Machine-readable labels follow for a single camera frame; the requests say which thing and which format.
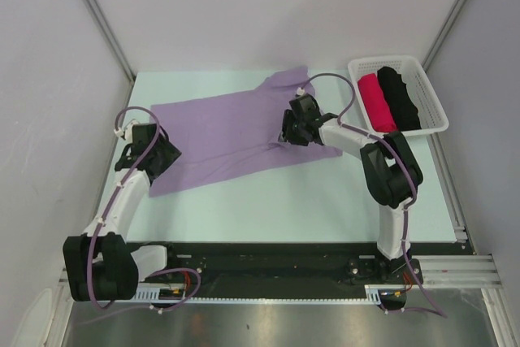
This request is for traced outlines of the purple t shirt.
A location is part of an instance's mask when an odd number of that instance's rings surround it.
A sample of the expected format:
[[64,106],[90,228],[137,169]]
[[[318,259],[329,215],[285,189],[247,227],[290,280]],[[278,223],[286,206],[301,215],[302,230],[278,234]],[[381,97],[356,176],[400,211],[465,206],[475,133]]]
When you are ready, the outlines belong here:
[[253,90],[151,107],[181,156],[154,180],[160,197],[260,171],[342,155],[316,144],[281,143],[285,110],[307,67],[276,72]]

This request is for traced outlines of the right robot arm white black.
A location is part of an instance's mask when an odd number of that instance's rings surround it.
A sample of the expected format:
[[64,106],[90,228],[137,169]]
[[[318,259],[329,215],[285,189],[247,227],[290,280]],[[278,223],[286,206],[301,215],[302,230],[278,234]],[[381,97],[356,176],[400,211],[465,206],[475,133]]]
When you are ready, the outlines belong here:
[[390,132],[382,136],[341,122],[339,116],[323,114],[316,99],[305,93],[289,102],[279,139],[292,145],[309,144],[336,148],[359,158],[366,187],[379,204],[375,274],[393,283],[404,273],[400,260],[410,248],[410,207],[417,201],[423,173],[405,136]]

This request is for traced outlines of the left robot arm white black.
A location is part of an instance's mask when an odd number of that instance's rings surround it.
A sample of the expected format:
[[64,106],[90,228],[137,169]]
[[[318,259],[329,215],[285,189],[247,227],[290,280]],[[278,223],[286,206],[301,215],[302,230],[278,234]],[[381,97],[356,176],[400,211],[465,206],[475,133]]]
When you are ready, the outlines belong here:
[[181,156],[157,124],[130,123],[115,164],[115,182],[104,209],[79,236],[68,237],[63,257],[75,301],[120,301],[134,297],[138,284],[155,275],[175,279],[179,261],[164,245],[133,249],[127,243],[138,206],[152,183]]

